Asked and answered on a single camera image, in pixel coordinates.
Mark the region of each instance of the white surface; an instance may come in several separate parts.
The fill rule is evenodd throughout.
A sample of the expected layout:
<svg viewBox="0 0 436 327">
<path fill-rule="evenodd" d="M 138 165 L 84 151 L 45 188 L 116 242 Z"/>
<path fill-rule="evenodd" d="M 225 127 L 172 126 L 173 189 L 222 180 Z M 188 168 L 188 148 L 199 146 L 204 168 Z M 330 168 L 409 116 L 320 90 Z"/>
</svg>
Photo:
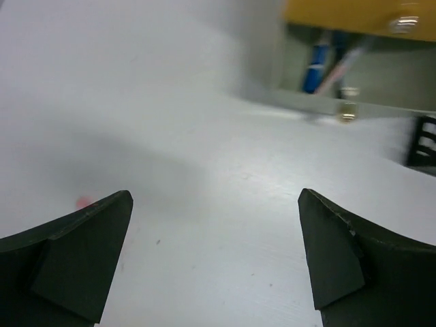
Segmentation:
<svg viewBox="0 0 436 327">
<path fill-rule="evenodd" d="M 102 326 L 321 326 L 303 187 L 436 243 L 436 178 L 392 160 L 407 121 L 340 126 L 244 100 L 273 42 L 264 2 L 3 4 L 0 236 L 129 189 Z"/>
</svg>

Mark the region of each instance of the yellow panel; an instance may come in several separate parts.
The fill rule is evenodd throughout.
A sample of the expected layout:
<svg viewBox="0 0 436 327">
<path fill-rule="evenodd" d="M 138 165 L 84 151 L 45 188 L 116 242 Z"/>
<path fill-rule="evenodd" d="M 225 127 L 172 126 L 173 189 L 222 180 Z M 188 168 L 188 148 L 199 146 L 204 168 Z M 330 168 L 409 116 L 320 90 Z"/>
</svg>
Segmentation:
<svg viewBox="0 0 436 327">
<path fill-rule="evenodd" d="M 409 34 L 392 34 L 390 22 L 402 16 L 417 16 L 416 28 Z M 287 0 L 284 19 L 327 29 L 436 41 L 434 0 Z"/>
</svg>

